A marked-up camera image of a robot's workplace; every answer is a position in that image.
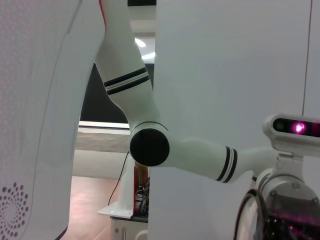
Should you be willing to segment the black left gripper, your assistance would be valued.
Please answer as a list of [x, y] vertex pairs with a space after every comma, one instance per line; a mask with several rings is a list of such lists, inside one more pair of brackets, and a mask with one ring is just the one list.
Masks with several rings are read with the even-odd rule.
[[318, 240], [320, 212], [268, 212], [264, 217], [265, 240]]

